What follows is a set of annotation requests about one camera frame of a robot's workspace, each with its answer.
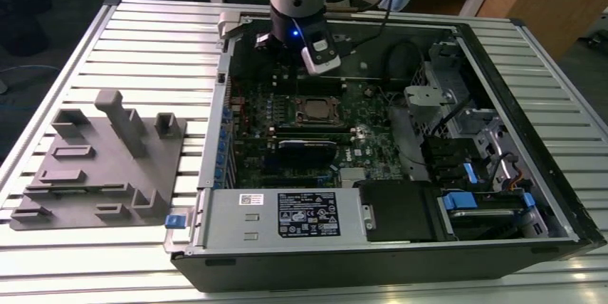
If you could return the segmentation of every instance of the white label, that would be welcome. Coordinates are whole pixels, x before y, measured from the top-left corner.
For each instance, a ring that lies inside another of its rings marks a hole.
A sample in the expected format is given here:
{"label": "white label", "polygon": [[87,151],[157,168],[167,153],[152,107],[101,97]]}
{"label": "white label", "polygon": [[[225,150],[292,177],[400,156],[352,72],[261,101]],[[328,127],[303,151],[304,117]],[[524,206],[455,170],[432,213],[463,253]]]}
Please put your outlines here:
{"label": "white label", "polygon": [[261,206],[264,204],[264,194],[241,194],[239,196],[240,206]]}

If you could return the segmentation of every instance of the silver metal bracket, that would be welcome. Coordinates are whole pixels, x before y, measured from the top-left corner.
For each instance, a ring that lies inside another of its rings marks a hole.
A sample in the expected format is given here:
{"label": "silver metal bracket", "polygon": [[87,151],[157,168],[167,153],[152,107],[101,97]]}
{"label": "silver metal bracket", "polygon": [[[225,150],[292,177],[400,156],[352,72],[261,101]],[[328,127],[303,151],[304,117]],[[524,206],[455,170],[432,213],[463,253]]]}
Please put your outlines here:
{"label": "silver metal bracket", "polygon": [[240,12],[239,11],[224,11],[220,14],[220,20],[217,21],[217,32],[220,33],[220,39],[228,39],[240,34],[236,29],[241,25]]}
{"label": "silver metal bracket", "polygon": [[432,121],[443,105],[451,103],[440,88],[411,85],[405,88],[408,107],[417,121]]}
{"label": "silver metal bracket", "polygon": [[376,229],[376,220],[373,219],[373,208],[369,205],[361,206],[363,225],[368,231]]}

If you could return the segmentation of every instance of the motherboard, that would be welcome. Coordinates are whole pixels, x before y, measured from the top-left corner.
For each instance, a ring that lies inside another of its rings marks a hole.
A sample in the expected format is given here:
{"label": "motherboard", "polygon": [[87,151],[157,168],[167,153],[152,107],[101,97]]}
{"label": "motherboard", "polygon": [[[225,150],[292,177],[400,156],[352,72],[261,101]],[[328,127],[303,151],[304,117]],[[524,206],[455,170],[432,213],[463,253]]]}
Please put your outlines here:
{"label": "motherboard", "polygon": [[336,188],[401,179],[388,119],[396,94],[359,80],[320,95],[303,80],[281,84],[233,83],[236,186]]}

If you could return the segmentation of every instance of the sticker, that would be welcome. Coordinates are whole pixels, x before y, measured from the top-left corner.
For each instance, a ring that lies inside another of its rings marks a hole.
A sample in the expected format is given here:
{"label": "sticker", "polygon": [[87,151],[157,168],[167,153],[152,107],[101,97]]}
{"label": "sticker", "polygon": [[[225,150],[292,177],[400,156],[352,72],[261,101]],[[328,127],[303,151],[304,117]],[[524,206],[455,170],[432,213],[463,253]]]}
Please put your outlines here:
{"label": "sticker", "polygon": [[279,194],[279,235],[283,238],[340,236],[336,193]]}
{"label": "sticker", "polygon": [[241,194],[239,196],[240,206],[261,206],[264,204],[264,194]]}

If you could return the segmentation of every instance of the cable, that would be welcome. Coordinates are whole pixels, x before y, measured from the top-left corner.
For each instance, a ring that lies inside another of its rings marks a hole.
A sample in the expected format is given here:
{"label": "cable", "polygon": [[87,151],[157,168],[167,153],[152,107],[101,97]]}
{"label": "cable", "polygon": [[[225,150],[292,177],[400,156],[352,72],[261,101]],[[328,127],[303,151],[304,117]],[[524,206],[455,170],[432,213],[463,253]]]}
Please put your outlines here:
{"label": "cable", "polygon": [[[391,45],[387,47],[384,52],[381,53],[381,61],[380,61],[380,66],[381,66],[381,73],[383,73],[383,80],[389,81],[392,79],[392,73],[391,73],[391,57],[393,55],[395,49],[399,46],[411,46],[415,48],[417,55],[420,57],[420,66],[417,67],[417,71],[424,70],[424,53],[420,50],[419,45],[411,41],[408,37],[403,37],[395,42],[391,43]],[[409,71],[409,65],[407,68],[404,68],[404,74],[408,73]]]}
{"label": "cable", "polygon": [[15,69],[20,69],[20,68],[47,68],[47,69],[52,69],[55,71],[61,71],[61,69],[53,67],[52,65],[19,65],[16,67],[11,67],[4,70],[0,70],[0,73],[4,73],[7,71],[15,70]]}
{"label": "cable", "polygon": [[507,158],[509,155],[515,155],[512,152],[509,151],[505,151],[503,152],[503,154],[497,157],[497,161],[496,163],[493,164],[493,167],[492,167],[492,171],[491,171],[491,176],[488,177],[488,185],[485,186],[485,192],[477,192],[476,194],[493,194],[496,192],[491,191],[492,189],[492,186],[495,184],[495,178],[496,178],[496,173],[497,173],[497,170],[500,168],[500,164],[503,162],[503,159]]}
{"label": "cable", "polygon": [[448,123],[448,121],[456,116],[456,114],[459,114],[459,112],[464,109],[464,106],[468,105],[471,100],[473,100],[473,97],[469,94],[464,98],[464,100],[457,103],[455,109],[448,113],[448,115],[445,115],[445,117],[441,120],[439,120],[436,126],[431,130],[431,134],[428,135],[429,137],[432,137],[435,135],[435,133],[437,132],[439,128]]}
{"label": "cable", "polygon": [[421,163],[421,162],[416,162],[412,158],[408,157],[408,155],[401,151],[401,148],[399,147],[399,145],[395,144],[395,147],[397,148],[397,151],[399,151],[399,154],[412,163],[417,164],[417,165],[421,165],[423,167],[428,167],[428,165],[425,163]]}
{"label": "cable", "polygon": [[515,184],[517,184],[517,182],[524,179],[524,172],[516,166],[515,163],[511,163],[511,166],[513,167],[515,171],[517,171],[517,176],[511,180],[509,184],[507,185],[507,189],[513,191],[515,190]]}
{"label": "cable", "polygon": [[375,35],[369,36],[368,38],[364,38],[363,40],[360,40],[360,42],[353,43],[352,44],[353,49],[357,46],[360,46],[361,44],[368,43],[369,41],[372,41],[377,37],[380,37],[381,33],[384,32],[384,27],[387,27],[388,17],[391,16],[391,10],[392,10],[392,0],[388,0],[387,13],[384,15],[384,19],[381,20],[379,32]]}

